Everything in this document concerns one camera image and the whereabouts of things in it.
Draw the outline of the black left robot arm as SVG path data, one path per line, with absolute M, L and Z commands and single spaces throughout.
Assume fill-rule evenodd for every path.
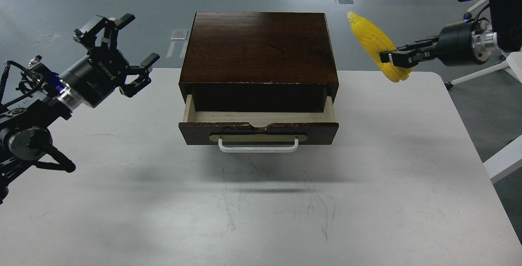
M 11 67 L 20 70 L 21 96 L 1 104 L 1 199 L 8 186 L 30 167 L 68 173 L 76 165 L 53 145 L 49 126 L 58 118 L 69 119 L 81 104 L 95 108 L 115 89 L 133 97 L 151 83 L 152 65 L 159 60 L 150 54 L 137 66 L 129 65 L 117 49 L 120 30 L 135 19 L 127 13 L 121 18 L 95 16 L 74 31 L 73 39 L 86 49 L 78 62 L 57 74 L 37 55 L 28 66 L 7 61 L 1 75 L 5 92 Z

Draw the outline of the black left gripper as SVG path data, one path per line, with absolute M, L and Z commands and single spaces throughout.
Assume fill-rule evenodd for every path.
M 86 56 L 60 74 L 60 78 L 78 93 L 91 108 L 97 107 L 116 87 L 132 98 L 151 83 L 152 65 L 160 59 L 151 53 L 140 65 L 130 66 L 117 49 L 119 31 L 136 17 L 127 13 L 121 18 L 96 15 L 82 28 L 75 29 L 73 40 L 86 49 Z M 125 83 L 127 76 L 137 77 Z

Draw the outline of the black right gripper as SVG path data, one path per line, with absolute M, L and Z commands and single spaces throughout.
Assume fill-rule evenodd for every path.
M 411 69 L 438 58 L 446 67 L 478 64 L 472 48 L 473 22 L 457 22 L 442 28 L 439 35 L 416 40 L 394 50 L 380 51 L 380 64 Z

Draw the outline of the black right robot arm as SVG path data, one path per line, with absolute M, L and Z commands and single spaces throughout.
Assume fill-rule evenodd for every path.
M 475 17 L 445 26 L 441 32 L 395 50 L 381 51 L 377 61 L 412 68 L 439 59 L 445 66 L 484 64 L 494 51 L 521 49 L 522 0 L 488 0 L 490 19 Z

